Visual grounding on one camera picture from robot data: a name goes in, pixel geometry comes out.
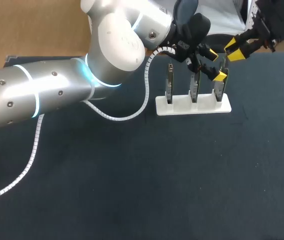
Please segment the brown background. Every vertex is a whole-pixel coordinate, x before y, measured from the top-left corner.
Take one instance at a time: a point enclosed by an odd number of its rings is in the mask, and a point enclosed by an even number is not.
[[[0,0],[0,68],[7,55],[84,55],[89,42],[80,0]]]

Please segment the white tool stand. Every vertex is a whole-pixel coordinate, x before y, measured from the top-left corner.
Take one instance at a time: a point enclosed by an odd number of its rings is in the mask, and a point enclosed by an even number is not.
[[[232,110],[227,95],[223,94],[222,101],[217,101],[214,89],[209,94],[198,94],[196,103],[192,102],[190,91],[188,95],[172,95],[173,76],[170,75],[170,72],[168,73],[166,85],[165,96],[157,96],[155,99],[156,112],[159,116],[218,114],[229,113]]]

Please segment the cable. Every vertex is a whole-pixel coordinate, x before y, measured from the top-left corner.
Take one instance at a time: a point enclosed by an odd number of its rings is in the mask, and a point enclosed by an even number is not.
[[[83,101],[84,103],[86,103],[88,106],[90,106],[95,112],[97,112],[99,115],[101,115],[102,117],[112,120],[112,121],[126,121],[129,119],[133,119],[136,116],[138,116],[141,112],[143,112],[143,110],[145,109],[148,99],[149,99],[149,84],[148,84],[148,71],[149,68],[151,66],[151,63],[153,61],[153,59],[155,58],[156,55],[158,55],[161,52],[169,52],[171,54],[175,54],[175,50],[171,47],[160,47],[157,50],[155,50],[152,55],[150,56],[150,58],[148,59],[147,63],[146,63],[146,67],[145,67],[145,72],[144,72],[144,81],[145,81],[145,99],[144,99],[144,103],[141,106],[141,108],[134,114],[127,116],[127,117],[112,117],[112,116],[108,116],[107,114],[103,113],[102,111],[100,111],[97,107],[95,107],[91,102],[89,101]],[[15,187],[28,173],[28,171],[31,169],[35,156],[36,156],[36,152],[37,152],[37,146],[38,146],[38,142],[39,142],[39,138],[40,138],[40,132],[41,132],[41,127],[42,127],[42,122],[43,122],[43,118],[44,118],[44,114],[40,115],[37,121],[37,127],[36,127],[36,133],[35,133],[35,139],[34,139],[34,145],[33,145],[33,151],[30,157],[30,160],[28,161],[28,164],[26,165],[25,169],[23,170],[23,172],[11,183],[9,184],[7,187],[5,187],[4,189],[0,190],[0,196],[3,195],[4,193],[7,193],[9,190],[11,190],[13,187]]]
[[[33,151],[30,157],[30,160],[28,161],[28,164],[26,165],[24,171],[11,183],[9,184],[6,188],[0,190],[0,196],[3,195],[4,193],[7,193],[9,190],[11,190],[13,187],[16,186],[28,173],[30,168],[33,165],[36,152],[37,152],[37,146],[40,138],[40,132],[41,132],[41,127],[42,127],[42,122],[43,122],[44,114],[40,115],[37,121],[37,127],[36,127],[36,133],[35,133],[35,139],[34,139],[34,145],[33,145]]]
[[[109,116],[105,113],[103,113],[102,111],[100,111],[96,106],[94,106],[90,101],[83,101],[84,103],[86,103],[89,107],[91,107],[95,112],[97,112],[99,115],[101,115],[102,117],[112,120],[112,121],[117,121],[117,122],[121,122],[121,121],[127,121],[130,119],[135,118],[136,116],[138,116],[141,112],[144,111],[148,99],[149,99],[149,84],[148,84],[148,70],[151,66],[151,62],[153,61],[153,59],[155,58],[156,55],[158,55],[161,52],[169,52],[171,54],[175,54],[175,49],[171,48],[171,47],[160,47],[157,50],[155,50],[152,55],[149,57],[149,59],[147,60],[146,63],[146,67],[145,67],[145,72],[144,72],[144,81],[145,81],[145,99],[144,99],[144,103],[141,106],[141,108],[134,114],[130,115],[130,116],[126,116],[126,117],[113,117],[113,116]]]

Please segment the dark blue fabric surface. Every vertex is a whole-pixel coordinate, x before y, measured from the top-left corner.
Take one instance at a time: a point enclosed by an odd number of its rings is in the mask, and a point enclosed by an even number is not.
[[[44,117],[32,169],[0,197],[0,239],[284,239],[284,53],[232,63],[231,113],[159,117],[170,61],[154,60],[136,119],[111,122],[83,103]],[[187,67],[172,62],[185,94]],[[141,67],[96,105],[126,116],[143,98]],[[0,189],[27,164],[35,127],[0,129]]]

